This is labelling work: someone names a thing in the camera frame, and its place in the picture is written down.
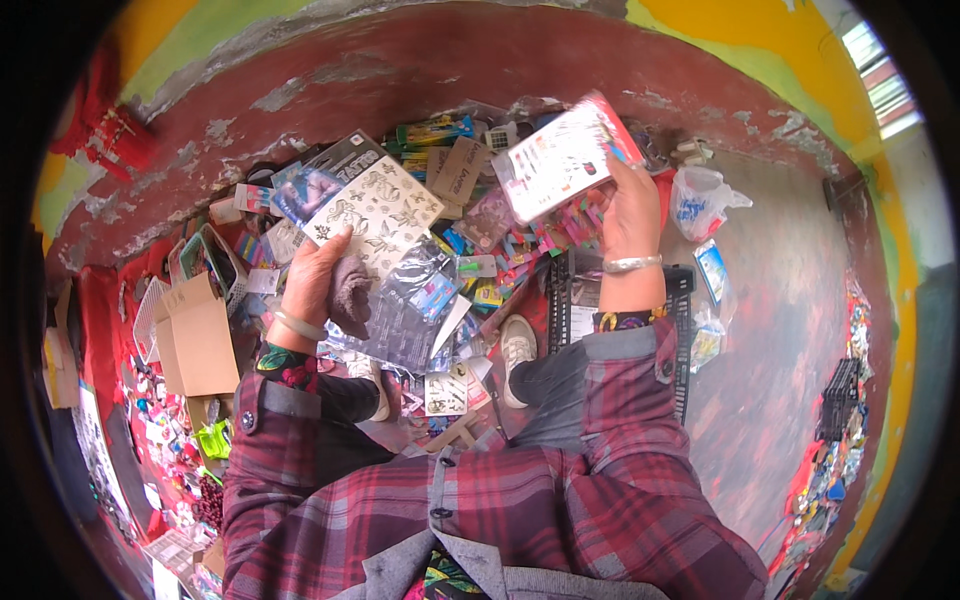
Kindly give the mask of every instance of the window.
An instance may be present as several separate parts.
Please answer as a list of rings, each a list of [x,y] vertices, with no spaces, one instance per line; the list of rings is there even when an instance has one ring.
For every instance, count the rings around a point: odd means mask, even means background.
[[[924,119],[887,51],[866,22],[843,36],[843,43],[860,72],[874,107],[880,138],[886,139]]]

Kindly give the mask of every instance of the plaid shirt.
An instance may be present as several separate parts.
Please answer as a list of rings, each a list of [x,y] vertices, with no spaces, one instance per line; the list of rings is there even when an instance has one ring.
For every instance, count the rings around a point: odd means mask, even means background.
[[[283,388],[247,375],[224,482],[225,597],[330,597],[364,582],[362,561],[438,522],[445,534],[496,546],[504,566],[645,582],[674,599],[762,597],[763,563],[717,519],[687,460],[689,438],[673,418],[669,324],[583,344],[583,454],[454,452],[444,480],[452,514],[442,521],[428,514],[436,456],[362,468],[318,490],[319,414],[267,410],[264,398]],[[319,407],[315,396],[287,392]]]

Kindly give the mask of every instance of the silver bracelet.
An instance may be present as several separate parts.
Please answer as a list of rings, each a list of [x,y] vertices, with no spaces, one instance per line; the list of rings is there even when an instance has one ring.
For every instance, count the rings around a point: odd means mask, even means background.
[[[326,330],[315,327],[312,324],[302,321],[297,317],[286,314],[282,310],[275,310],[274,316],[278,321],[283,323],[283,326],[288,329],[298,333],[299,335],[305,337],[308,340],[313,340],[314,342],[322,342],[326,339]]]
[[[653,267],[663,262],[663,257],[656,256],[637,256],[632,258],[620,258],[619,260],[603,261],[604,273],[624,273],[625,271],[635,271],[645,267]]]

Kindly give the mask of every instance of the white sneaker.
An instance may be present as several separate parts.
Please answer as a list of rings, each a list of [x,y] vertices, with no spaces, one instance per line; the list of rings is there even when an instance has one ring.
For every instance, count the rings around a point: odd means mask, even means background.
[[[537,335],[527,320],[519,315],[511,315],[500,326],[500,353],[507,367],[507,378],[503,384],[503,402],[510,408],[524,408],[526,402],[516,399],[510,390],[510,373],[520,363],[537,360]]]
[[[347,362],[347,374],[351,378],[368,379],[380,391],[380,406],[370,417],[370,420],[386,420],[390,417],[390,401],[380,382],[380,365],[375,360],[360,352],[344,352],[341,354]]]

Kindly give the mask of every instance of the leg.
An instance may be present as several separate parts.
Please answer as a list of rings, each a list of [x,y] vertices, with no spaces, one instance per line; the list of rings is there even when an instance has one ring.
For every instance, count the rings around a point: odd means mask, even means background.
[[[510,373],[511,389],[517,398],[539,410],[511,440],[514,446],[549,445],[582,451],[586,370],[587,353],[580,343],[558,354],[516,365]]]
[[[354,425],[369,419],[380,405],[380,392],[372,381],[321,374],[318,387],[323,406],[316,440],[320,487],[394,458],[393,452]]]

